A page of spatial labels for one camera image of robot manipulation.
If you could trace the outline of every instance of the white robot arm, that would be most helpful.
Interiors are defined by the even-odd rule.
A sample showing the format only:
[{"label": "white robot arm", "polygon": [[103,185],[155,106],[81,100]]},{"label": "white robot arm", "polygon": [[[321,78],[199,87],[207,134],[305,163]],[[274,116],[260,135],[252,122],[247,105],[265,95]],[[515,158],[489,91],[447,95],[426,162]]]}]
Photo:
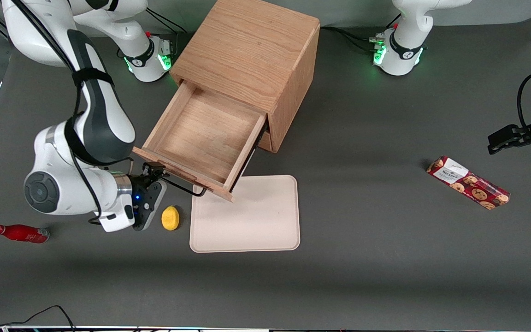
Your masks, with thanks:
[{"label": "white robot arm", "polygon": [[[130,155],[135,130],[95,46],[76,29],[73,15],[77,13],[86,25],[113,31],[112,39],[133,59],[133,74],[148,82],[166,71],[161,65],[161,49],[156,47],[161,40],[147,38],[134,21],[115,23],[110,17],[118,14],[107,13],[110,9],[130,8],[134,14],[145,9],[146,0],[3,0],[2,5],[10,38],[19,51],[46,65],[67,66],[77,86],[78,100],[82,93],[87,102],[84,112],[77,113],[76,108],[69,120],[36,136],[34,167],[24,183],[27,201],[47,214],[96,212],[94,219],[99,219],[105,231],[129,226],[138,231],[145,229],[166,184],[160,180],[162,173],[149,172],[148,165],[143,176],[99,168]],[[97,24],[96,17],[108,19]]]},{"label": "white robot arm", "polygon": [[378,52],[373,63],[386,73],[402,76],[419,63],[422,44],[434,26],[434,18],[428,11],[455,8],[472,0],[392,0],[401,11],[398,27],[388,28],[371,38]]}]

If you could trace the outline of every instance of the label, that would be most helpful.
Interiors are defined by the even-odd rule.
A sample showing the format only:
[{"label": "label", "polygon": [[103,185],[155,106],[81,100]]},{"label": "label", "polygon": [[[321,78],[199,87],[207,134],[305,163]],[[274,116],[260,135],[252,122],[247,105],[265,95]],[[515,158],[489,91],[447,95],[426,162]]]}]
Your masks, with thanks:
[{"label": "label", "polygon": [[468,174],[468,169],[448,158],[444,166],[434,173],[434,177],[449,184],[455,183]]}]

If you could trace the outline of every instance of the wood grain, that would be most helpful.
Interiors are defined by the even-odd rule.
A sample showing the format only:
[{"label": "wood grain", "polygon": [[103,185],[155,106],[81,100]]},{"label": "wood grain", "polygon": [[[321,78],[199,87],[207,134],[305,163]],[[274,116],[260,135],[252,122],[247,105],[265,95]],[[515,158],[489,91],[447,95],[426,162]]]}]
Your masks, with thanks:
[{"label": "wood grain", "polygon": [[296,112],[306,95],[314,76],[314,61],[317,56],[317,45],[319,43],[319,26],[313,30],[306,48],[301,54],[300,61],[295,68],[276,102],[274,112],[268,114],[271,136],[271,152],[276,153],[288,132]]},{"label": "wood grain", "polygon": [[263,134],[263,136],[261,137],[261,140],[259,142],[259,145],[257,145],[258,147],[266,150],[266,151],[270,151],[272,152],[272,149],[271,149],[271,139],[270,139],[270,132],[268,130],[266,130]]},{"label": "wood grain", "polygon": [[183,81],[142,151],[190,182],[230,191],[265,119],[263,111]]},{"label": "wood grain", "polygon": [[271,112],[318,25],[261,0],[219,0],[171,73]]},{"label": "wood grain", "polygon": [[212,191],[215,195],[222,197],[230,202],[234,201],[232,194],[224,190],[221,184],[206,179],[204,176],[202,176],[202,174],[197,174],[192,170],[186,169],[184,166],[177,165],[177,163],[173,162],[172,160],[165,158],[162,155],[156,154],[148,149],[139,149],[137,147],[134,147],[132,149],[132,152],[138,155],[139,157],[143,158],[144,160],[160,162],[162,165],[165,166],[167,172],[173,174],[174,176],[184,179],[185,181],[188,181],[192,184],[206,188]]},{"label": "wood grain", "polygon": [[183,108],[187,105],[195,90],[196,86],[190,82],[183,82],[179,86],[179,89],[177,89],[167,108],[157,121],[153,131],[147,137],[145,144],[143,144],[144,148],[152,151],[158,149],[158,145],[165,139],[165,135],[171,130],[171,127],[175,124],[175,121],[182,113]]},{"label": "wood grain", "polygon": [[[255,126],[253,126],[253,130],[251,131],[251,134],[249,134],[249,137],[247,138],[245,145],[243,149],[241,150],[240,155],[242,156],[250,156],[251,151],[253,151],[253,146],[255,145],[255,141],[257,141],[257,138],[259,134],[261,134],[261,130],[263,129],[263,126],[266,124],[266,115],[260,116],[257,122],[255,122]],[[245,163],[245,158],[237,158],[235,164],[232,166],[232,169],[230,170],[230,176],[228,177],[227,181],[225,182],[224,188],[226,190],[232,189],[232,185],[236,180],[236,176],[239,174],[239,172],[242,171],[243,164]]]}]

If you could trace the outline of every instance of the green led light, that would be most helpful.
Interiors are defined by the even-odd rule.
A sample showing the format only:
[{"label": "green led light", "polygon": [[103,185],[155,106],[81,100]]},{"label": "green led light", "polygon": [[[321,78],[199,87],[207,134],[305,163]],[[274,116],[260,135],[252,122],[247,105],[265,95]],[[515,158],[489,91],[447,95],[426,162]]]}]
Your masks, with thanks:
[{"label": "green led light", "polygon": [[417,55],[417,59],[415,60],[415,65],[419,63],[419,59],[421,58],[421,53],[423,52],[423,47],[419,49],[419,55]]},{"label": "green led light", "polygon": [[169,70],[171,68],[171,57],[169,55],[157,54],[157,59],[159,59],[163,69]]},{"label": "green led light", "polygon": [[128,71],[132,73],[132,68],[130,67],[130,63],[128,63],[128,60],[126,59],[126,57],[124,57],[124,62],[126,62],[126,65],[128,66]]},{"label": "green led light", "polygon": [[374,63],[380,65],[384,55],[386,54],[386,46],[382,46],[380,50],[377,50],[377,55],[374,56]]}]

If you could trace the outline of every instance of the drawer handle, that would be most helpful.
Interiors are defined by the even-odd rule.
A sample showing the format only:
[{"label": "drawer handle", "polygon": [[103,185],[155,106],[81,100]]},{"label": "drawer handle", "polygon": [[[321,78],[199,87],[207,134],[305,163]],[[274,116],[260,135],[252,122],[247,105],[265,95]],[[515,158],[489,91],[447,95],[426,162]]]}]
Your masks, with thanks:
[{"label": "drawer handle", "polygon": [[196,197],[202,197],[204,196],[204,194],[206,193],[206,188],[202,187],[202,191],[200,191],[199,193],[194,193],[193,190],[190,190],[190,189],[187,189],[187,188],[184,188],[182,187],[181,185],[178,185],[177,183],[175,182],[172,182],[172,181],[169,181],[166,177],[162,176],[161,179],[163,179],[164,181],[166,181],[167,183],[169,183],[170,185],[173,185],[173,187],[176,187],[177,189],[181,189],[183,191],[185,191],[186,193],[188,194],[192,194],[193,196],[196,196]]}]

